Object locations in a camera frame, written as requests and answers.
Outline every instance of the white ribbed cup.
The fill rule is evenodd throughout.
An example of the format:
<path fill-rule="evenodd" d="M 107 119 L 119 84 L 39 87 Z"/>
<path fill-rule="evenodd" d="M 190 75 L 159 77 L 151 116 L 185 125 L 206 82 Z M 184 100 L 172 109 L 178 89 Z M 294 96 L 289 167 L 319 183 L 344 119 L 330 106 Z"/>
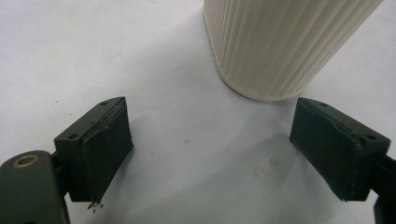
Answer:
<path fill-rule="evenodd" d="M 235 91 L 279 101 L 305 90 L 382 0 L 205 0 L 219 73 Z"/>

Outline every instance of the screw hole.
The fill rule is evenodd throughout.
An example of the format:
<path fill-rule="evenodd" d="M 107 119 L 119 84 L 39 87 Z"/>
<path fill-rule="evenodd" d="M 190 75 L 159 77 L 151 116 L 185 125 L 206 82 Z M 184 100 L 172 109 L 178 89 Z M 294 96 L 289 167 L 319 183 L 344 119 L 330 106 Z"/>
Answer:
<path fill-rule="evenodd" d="M 16 159 L 14 162 L 12 162 L 12 166 L 15 168 L 23 168 L 32 165 L 36 161 L 38 161 L 37 155 L 27 155 Z"/>
<path fill-rule="evenodd" d="M 68 139 L 75 139 L 78 137 L 78 133 L 72 133 L 69 136 L 67 136 Z"/>
<path fill-rule="evenodd" d="M 365 137 L 370 140 L 376 140 L 376 137 L 372 134 L 366 134 Z"/>

